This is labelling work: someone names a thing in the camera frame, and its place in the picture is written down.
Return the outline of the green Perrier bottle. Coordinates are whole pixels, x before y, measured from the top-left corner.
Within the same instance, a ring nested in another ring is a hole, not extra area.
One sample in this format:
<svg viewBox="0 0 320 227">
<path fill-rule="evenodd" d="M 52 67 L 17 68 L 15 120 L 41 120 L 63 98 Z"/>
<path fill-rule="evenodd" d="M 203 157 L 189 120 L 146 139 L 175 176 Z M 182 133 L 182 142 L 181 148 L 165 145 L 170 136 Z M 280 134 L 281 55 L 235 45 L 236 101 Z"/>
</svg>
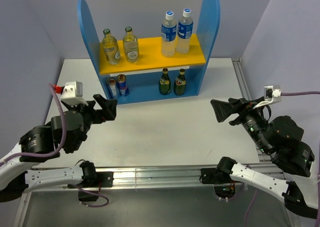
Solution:
<svg viewBox="0 0 320 227">
<path fill-rule="evenodd" d="M 181 68 L 179 70 L 178 76 L 175 78 L 173 85 L 173 92 L 177 96 L 182 96 L 186 90 L 186 77 L 185 69 Z"/>
<path fill-rule="evenodd" d="M 171 91 L 171 80 L 167 68 L 162 69 L 162 75 L 158 82 L 158 90 L 161 95 L 168 95 Z"/>
</svg>

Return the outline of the blue and yellow shelf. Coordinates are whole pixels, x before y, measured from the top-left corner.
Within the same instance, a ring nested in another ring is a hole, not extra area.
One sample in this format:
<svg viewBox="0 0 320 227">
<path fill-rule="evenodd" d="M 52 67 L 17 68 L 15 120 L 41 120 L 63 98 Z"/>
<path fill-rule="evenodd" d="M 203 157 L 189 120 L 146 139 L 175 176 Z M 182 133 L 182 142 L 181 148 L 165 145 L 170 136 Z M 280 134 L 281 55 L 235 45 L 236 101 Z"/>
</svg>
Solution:
<svg viewBox="0 0 320 227">
<path fill-rule="evenodd" d="M 118 99 L 119 104 L 157 101 L 176 98 L 173 92 L 160 94 L 158 82 L 161 70 L 167 68 L 173 81 L 182 67 L 186 67 L 186 90 L 183 97 L 197 96 L 200 92 L 212 50 L 218 35 L 221 18 L 220 0 L 202 0 L 196 32 L 190 38 L 187 54 L 175 53 L 172 57 L 161 54 L 161 38 L 141 38 L 138 41 L 140 57 L 137 63 L 122 58 L 117 65 L 107 62 L 102 44 L 86 0 L 77 1 L 77 17 L 82 39 L 94 70 L 107 98 L 110 94 L 107 79 L 111 74 L 124 73 L 129 94 Z"/>
</svg>

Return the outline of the Chang soda water bottle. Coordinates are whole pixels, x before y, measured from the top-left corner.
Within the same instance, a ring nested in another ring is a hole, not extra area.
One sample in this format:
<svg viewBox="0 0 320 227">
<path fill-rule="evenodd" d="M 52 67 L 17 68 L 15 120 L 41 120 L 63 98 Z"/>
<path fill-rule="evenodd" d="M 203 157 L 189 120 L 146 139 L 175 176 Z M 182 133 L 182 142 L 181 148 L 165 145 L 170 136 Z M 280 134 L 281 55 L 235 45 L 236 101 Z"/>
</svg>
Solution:
<svg viewBox="0 0 320 227">
<path fill-rule="evenodd" d="M 136 63 L 139 59 L 139 42 L 133 29 L 130 26 L 125 28 L 125 35 L 122 39 L 125 58 L 130 63 Z"/>
<path fill-rule="evenodd" d="M 109 64 L 117 65 L 121 60 L 120 49 L 117 39 L 111 35 L 111 31 L 108 28 L 103 30 L 102 47 L 105 57 Z"/>
</svg>

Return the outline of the Pocari Sweat bottle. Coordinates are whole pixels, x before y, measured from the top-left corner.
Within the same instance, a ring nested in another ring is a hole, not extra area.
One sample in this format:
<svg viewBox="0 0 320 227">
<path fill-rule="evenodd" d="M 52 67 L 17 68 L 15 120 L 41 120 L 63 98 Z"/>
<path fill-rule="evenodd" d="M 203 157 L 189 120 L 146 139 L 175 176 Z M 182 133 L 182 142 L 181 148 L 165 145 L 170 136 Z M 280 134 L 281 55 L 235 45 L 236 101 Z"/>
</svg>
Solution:
<svg viewBox="0 0 320 227">
<path fill-rule="evenodd" d="M 161 54 L 164 57 L 172 57 L 175 54 L 177 36 L 177 22 L 174 12 L 169 10 L 165 13 L 165 19 L 161 25 Z"/>
<path fill-rule="evenodd" d="M 192 10 L 185 8 L 182 17 L 178 20 L 177 43 L 175 50 L 179 54 L 187 54 L 190 49 L 190 39 L 193 32 L 194 21 L 191 17 Z"/>
</svg>

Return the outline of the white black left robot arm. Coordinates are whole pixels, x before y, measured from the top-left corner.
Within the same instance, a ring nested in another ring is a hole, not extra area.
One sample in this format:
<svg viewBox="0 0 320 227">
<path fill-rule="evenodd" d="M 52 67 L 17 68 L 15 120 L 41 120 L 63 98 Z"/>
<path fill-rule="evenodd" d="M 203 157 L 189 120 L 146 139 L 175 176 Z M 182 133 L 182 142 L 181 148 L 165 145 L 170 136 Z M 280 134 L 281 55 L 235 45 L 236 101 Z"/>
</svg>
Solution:
<svg viewBox="0 0 320 227">
<path fill-rule="evenodd" d="M 116 99 L 100 94 L 93 100 L 82 97 L 54 96 L 60 115 L 45 125 L 39 125 L 23 135 L 10 153 L 0 160 L 0 201 L 10 202 L 28 192 L 59 185 L 93 187 L 98 183 L 94 163 L 85 160 L 73 167 L 32 170 L 41 163 L 60 157 L 60 151 L 72 154 L 87 140 L 92 125 L 115 120 Z"/>
</svg>

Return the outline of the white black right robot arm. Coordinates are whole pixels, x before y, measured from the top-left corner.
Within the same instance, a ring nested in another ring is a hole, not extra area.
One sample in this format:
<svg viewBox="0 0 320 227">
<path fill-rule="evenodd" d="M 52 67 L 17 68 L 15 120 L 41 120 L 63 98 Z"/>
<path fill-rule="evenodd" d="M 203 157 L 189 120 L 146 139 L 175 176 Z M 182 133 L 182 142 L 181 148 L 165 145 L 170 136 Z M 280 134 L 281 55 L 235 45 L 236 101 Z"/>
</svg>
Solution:
<svg viewBox="0 0 320 227">
<path fill-rule="evenodd" d="M 294 214 L 318 221 L 318 171 L 312 149 L 302 141 L 304 130 L 288 115 L 278 116 L 272 121 L 265 119 L 264 108 L 259 106 L 262 100 L 229 98 L 225 102 L 212 99 L 210 104 L 219 123 L 237 114 L 229 124 L 242 125 L 256 147 L 290 179 L 272 178 L 226 156 L 220 159 L 213 171 L 213 179 L 218 184 L 244 182 L 274 196 Z"/>
</svg>

